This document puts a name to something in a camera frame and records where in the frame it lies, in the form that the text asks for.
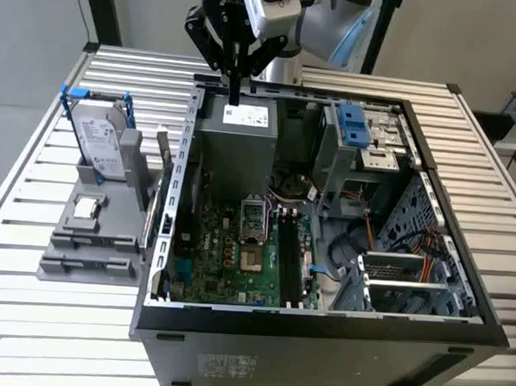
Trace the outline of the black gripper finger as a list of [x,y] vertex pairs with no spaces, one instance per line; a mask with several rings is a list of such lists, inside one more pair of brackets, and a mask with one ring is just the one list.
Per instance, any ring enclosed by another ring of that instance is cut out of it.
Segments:
[[287,43],[288,38],[286,36],[274,36],[264,41],[251,54],[248,54],[248,48],[251,42],[248,38],[241,40],[239,43],[238,59],[236,60],[235,105],[239,105],[241,80],[250,76],[259,75],[267,65],[282,52],[283,48],[287,46]]
[[185,30],[214,71],[220,71],[228,78],[228,104],[235,105],[236,77],[234,40],[231,35],[231,21],[224,11],[213,14],[214,33],[222,40],[219,44],[207,28],[207,14],[203,7],[194,6],[188,11]]

